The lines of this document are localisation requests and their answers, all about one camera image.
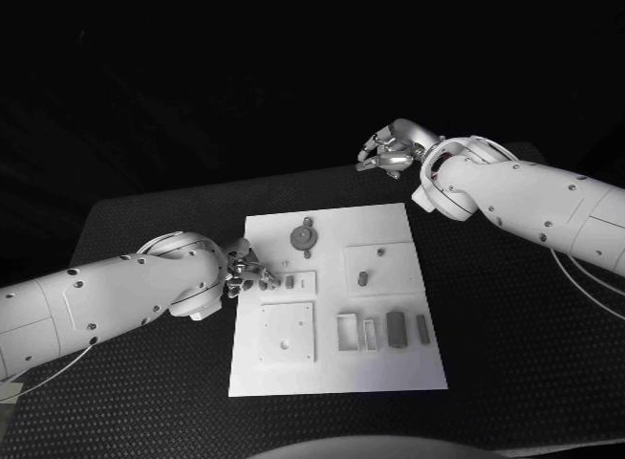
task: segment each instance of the black textured mat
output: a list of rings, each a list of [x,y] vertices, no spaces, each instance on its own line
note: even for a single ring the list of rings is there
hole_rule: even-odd
[[[529,143],[509,145],[542,162]],[[625,322],[584,297],[543,247],[428,214],[399,181],[353,166],[101,202],[72,266],[189,230],[219,243],[247,215],[407,204],[450,390],[229,398],[236,300],[202,322],[163,317],[97,346],[19,399],[3,457],[241,458],[352,434],[431,437],[486,449],[625,438]],[[625,314],[625,299],[584,288]],[[625,288],[604,270],[592,270]],[[33,369],[30,387],[72,360]]]

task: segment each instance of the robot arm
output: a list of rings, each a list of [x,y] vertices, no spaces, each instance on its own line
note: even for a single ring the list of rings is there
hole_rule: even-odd
[[[228,253],[193,232],[150,241],[137,253],[0,289],[0,381],[134,330],[167,309],[202,320],[255,281],[274,276],[249,243]]]
[[[382,167],[394,178],[421,161],[412,198],[428,212],[464,221],[480,209],[502,230],[625,276],[624,189],[520,161],[481,137],[445,140],[404,119],[373,136],[359,160],[358,170]]]

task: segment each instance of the black table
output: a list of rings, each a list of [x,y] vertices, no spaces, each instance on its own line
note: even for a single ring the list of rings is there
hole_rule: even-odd
[[[545,161],[529,143],[509,147]],[[236,299],[225,298],[205,321],[164,315],[102,343],[19,399],[4,457],[238,458],[352,434],[502,451],[625,439],[625,323],[581,294],[548,249],[481,214],[467,222],[428,214],[411,200],[418,184],[418,169],[396,181],[347,165],[107,200],[89,213],[72,266],[176,230],[231,241],[247,215],[404,202],[450,390],[231,399]],[[562,260],[625,314],[625,299]],[[33,369],[27,386],[72,358]]]

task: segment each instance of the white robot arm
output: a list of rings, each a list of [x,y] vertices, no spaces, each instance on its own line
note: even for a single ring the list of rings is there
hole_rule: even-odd
[[[134,330],[167,309],[202,320],[254,282],[275,288],[249,243],[223,251],[193,232],[151,240],[117,256],[0,289],[0,381]]]
[[[366,159],[378,148],[378,156]],[[483,137],[444,139],[399,119],[368,141],[358,170],[399,171],[421,161],[414,201],[464,221],[489,221],[529,241],[625,276],[625,189],[520,161]]]

